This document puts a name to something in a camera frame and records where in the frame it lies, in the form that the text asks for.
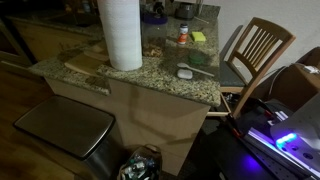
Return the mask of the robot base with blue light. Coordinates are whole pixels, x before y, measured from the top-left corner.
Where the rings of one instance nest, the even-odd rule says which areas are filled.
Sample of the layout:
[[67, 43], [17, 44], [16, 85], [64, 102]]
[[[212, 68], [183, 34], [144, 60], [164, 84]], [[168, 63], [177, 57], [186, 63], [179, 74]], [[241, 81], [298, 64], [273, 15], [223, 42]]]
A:
[[276, 99], [259, 102], [235, 120], [244, 140], [303, 179], [320, 180], [320, 94], [295, 112]]

